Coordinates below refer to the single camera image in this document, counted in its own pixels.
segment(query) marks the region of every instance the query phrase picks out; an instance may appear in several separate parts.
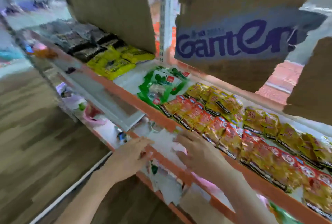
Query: wooden floor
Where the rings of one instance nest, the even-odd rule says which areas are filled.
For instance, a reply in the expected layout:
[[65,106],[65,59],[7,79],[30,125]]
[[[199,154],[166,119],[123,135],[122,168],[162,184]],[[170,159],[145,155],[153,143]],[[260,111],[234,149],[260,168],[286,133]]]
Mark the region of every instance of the wooden floor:
[[[0,80],[0,224],[29,223],[108,152],[57,107],[36,71]],[[78,190],[40,223],[53,223]],[[181,223],[136,177],[112,188],[93,220],[153,222]]]

